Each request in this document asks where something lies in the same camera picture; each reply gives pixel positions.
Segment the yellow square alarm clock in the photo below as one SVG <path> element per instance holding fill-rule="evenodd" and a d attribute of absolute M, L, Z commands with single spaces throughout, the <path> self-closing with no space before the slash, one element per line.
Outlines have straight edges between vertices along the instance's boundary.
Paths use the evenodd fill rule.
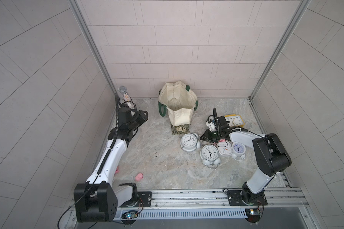
<path fill-rule="evenodd" d="M 229 114 L 224 115 L 225 120 L 228 122 L 230 127 L 244 127 L 245 122 L 240 115 Z"/>

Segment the white twin-bell alarm clock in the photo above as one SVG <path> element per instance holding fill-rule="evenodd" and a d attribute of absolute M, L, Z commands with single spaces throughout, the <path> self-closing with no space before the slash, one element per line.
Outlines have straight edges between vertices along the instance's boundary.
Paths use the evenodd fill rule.
<path fill-rule="evenodd" d="M 193 152 L 201 147 L 199 135 L 197 133 L 187 133 L 182 136 L 180 142 L 181 149 L 185 152 Z"/>

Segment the white square alarm clock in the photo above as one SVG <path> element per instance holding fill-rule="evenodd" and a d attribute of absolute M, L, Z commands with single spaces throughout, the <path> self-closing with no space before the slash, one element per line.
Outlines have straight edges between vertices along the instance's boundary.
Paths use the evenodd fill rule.
<path fill-rule="evenodd" d="M 230 156 L 233 153 L 232 144 L 225 139 L 221 139 L 217 143 L 217 148 L 220 156 Z"/>

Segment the small white alarm clock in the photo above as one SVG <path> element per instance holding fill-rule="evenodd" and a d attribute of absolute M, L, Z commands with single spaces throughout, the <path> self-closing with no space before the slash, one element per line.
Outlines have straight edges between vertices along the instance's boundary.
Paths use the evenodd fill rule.
<path fill-rule="evenodd" d="M 232 144 L 232 157 L 236 160 L 236 161 L 242 161 L 245 159 L 245 152 L 246 152 L 246 146 L 242 143 L 239 142 L 234 142 Z"/>

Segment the beige canvas tote bag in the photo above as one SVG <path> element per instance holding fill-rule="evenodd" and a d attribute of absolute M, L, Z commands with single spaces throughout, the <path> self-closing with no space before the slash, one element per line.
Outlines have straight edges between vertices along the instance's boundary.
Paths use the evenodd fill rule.
<path fill-rule="evenodd" d="M 166 83 L 159 91 L 159 113 L 162 117 L 169 117 L 173 135 L 189 133 L 192 116 L 197 108 L 196 94 L 182 81 Z"/>

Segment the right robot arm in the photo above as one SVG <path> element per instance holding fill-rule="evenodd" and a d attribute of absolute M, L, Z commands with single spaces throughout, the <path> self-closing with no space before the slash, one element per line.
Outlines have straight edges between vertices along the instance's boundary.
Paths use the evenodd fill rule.
<path fill-rule="evenodd" d="M 256 134 L 242 127 L 230 127 L 225 117 L 216 114 L 207 118 L 208 129 L 200 137 L 202 141 L 218 143 L 228 140 L 234 144 L 254 150 L 258 168 L 243 184 L 241 200 L 246 205 L 264 205 L 264 189 L 278 172 L 283 172 L 291 164 L 291 158 L 279 137 L 274 134 Z"/>

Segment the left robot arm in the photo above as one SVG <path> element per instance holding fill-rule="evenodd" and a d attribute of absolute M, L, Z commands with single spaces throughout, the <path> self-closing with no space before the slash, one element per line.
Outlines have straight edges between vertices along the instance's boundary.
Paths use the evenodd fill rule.
<path fill-rule="evenodd" d="M 95 171 L 85 183 L 74 189 L 76 219 L 84 222 L 112 222 L 122 205 L 134 207 L 139 203 L 137 186 L 123 183 L 116 188 L 112 182 L 122 155 L 148 120 L 148 112 L 121 107 L 117 109 L 116 126 L 111 130 L 105 151 Z"/>

